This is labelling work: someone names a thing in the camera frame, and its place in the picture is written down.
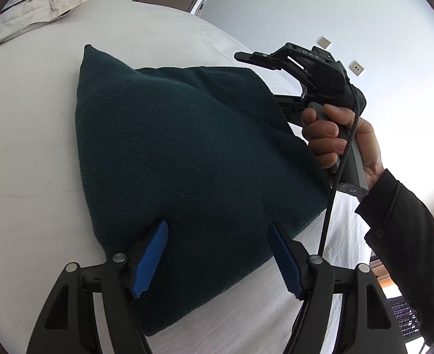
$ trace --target electrical outlet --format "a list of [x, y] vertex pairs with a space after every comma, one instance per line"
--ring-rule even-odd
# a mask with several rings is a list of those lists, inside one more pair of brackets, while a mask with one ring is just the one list
[[317, 42], [323, 49], [327, 49], [331, 43], [325, 37], [320, 37], [320, 40]]
[[364, 68], [359, 63], [357, 63], [356, 61], [353, 61], [350, 64], [350, 70], [353, 73], [355, 73], [355, 75], [359, 76], [360, 74], [362, 74]]

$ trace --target gray handle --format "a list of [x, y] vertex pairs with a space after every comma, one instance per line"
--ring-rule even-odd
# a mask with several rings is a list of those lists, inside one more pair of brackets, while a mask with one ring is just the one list
[[[307, 107], [315, 109], [318, 120], [332, 121], [325, 114], [324, 107], [322, 105], [316, 102], [311, 102], [307, 105]], [[350, 131], [346, 128], [346, 126], [338, 124], [338, 129], [338, 137], [348, 140]], [[336, 173], [339, 165], [340, 157], [338, 157], [336, 164], [331, 167], [331, 171]], [[361, 154], [359, 153], [359, 147], [358, 143], [356, 142], [356, 138], [354, 138], [353, 142], [351, 143], [351, 149], [348, 152], [348, 158], [346, 160], [343, 173], [341, 174], [340, 184], [338, 185], [337, 189], [343, 193], [347, 193], [355, 197], [364, 197], [369, 193], [366, 178], [364, 176], [363, 162], [361, 160]]]

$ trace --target black perforated object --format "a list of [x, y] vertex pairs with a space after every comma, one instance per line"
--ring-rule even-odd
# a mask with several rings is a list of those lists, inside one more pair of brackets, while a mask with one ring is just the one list
[[404, 300], [404, 297], [389, 298], [388, 301], [392, 306], [397, 322], [399, 322], [400, 331], [402, 332], [405, 342], [407, 343], [419, 338], [420, 326], [418, 325], [418, 319]]

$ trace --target sleeve cuff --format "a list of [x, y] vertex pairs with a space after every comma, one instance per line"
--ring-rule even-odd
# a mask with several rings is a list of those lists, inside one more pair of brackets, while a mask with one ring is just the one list
[[376, 228], [384, 223], [398, 183], [399, 181], [386, 169], [355, 210], [370, 227]]

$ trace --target green cushion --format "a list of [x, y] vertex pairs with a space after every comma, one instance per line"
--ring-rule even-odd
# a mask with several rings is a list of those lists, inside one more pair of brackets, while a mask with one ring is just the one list
[[272, 93], [250, 69], [133, 70], [90, 45], [76, 133], [84, 193], [110, 257], [155, 219], [169, 241], [134, 308], [154, 334], [271, 257], [271, 221], [294, 237], [329, 186]]

